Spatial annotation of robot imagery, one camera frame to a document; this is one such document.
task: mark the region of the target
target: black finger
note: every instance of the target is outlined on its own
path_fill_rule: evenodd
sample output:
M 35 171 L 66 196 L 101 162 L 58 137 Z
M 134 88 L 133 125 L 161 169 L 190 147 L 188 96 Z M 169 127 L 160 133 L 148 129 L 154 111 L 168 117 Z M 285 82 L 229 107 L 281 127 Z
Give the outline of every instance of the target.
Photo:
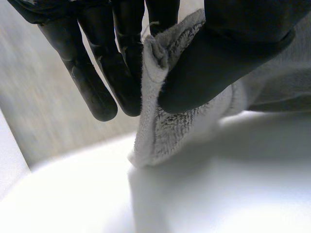
M 176 114 L 199 107 L 239 78 L 282 52 L 293 40 L 239 43 L 203 26 L 181 54 L 159 95 L 160 106 Z
M 130 73 L 115 43 L 112 8 L 102 4 L 82 10 L 78 20 L 96 61 L 122 110 L 140 114 L 140 83 Z
M 144 0 L 113 0 L 112 8 L 120 51 L 131 74 L 140 82 L 143 50 L 140 34 L 145 13 Z
M 100 121 L 113 119 L 117 105 L 91 63 L 77 20 L 68 17 L 39 28 L 59 53 L 94 117 Z
M 150 26 L 151 35 L 165 31 L 178 22 L 180 0 L 146 0 L 149 22 L 158 22 Z

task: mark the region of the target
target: cloth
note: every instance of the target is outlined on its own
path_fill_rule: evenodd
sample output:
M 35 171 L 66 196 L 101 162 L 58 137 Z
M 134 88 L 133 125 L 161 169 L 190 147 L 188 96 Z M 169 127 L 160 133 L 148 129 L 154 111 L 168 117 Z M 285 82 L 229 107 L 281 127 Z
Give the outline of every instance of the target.
M 296 27 L 296 38 L 276 58 L 228 86 L 213 100 L 182 114 L 164 112 L 157 98 L 168 72 L 205 21 L 204 10 L 145 39 L 142 75 L 142 111 L 134 151 L 136 167 L 155 166 L 176 154 L 190 141 L 208 140 L 218 121 L 243 110 L 311 110 L 311 14 Z

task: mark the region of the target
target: white surface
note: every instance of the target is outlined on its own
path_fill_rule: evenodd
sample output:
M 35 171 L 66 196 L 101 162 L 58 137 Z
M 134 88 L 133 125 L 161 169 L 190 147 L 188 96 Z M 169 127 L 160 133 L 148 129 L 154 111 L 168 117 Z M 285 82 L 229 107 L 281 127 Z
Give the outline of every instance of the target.
M 244 113 L 136 170 L 134 135 L 41 167 L 0 208 L 6 233 L 310 233 L 311 115 Z
M 0 110 L 0 200 L 28 172 L 25 159 Z

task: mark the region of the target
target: white wall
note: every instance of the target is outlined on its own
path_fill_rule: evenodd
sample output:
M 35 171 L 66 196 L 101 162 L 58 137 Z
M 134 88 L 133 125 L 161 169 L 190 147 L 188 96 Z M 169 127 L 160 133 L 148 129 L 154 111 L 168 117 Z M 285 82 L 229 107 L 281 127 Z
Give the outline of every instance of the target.
M 0 200 L 29 168 L 0 110 Z

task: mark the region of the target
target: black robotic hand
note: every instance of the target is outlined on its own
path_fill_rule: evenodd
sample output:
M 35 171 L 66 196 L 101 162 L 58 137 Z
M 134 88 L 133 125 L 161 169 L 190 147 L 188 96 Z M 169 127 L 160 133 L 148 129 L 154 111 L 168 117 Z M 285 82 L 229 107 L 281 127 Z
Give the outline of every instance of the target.
M 206 23 L 169 73 L 159 96 L 168 113 L 199 107 L 280 54 L 310 0 L 205 0 Z
M 8 0 L 29 22 L 38 24 L 59 53 L 94 117 L 108 121 L 118 108 L 97 74 L 82 42 L 79 24 L 122 110 L 140 114 L 144 0 Z M 177 23 L 179 0 L 147 0 L 153 35 Z M 115 32 L 121 53 L 115 43 Z

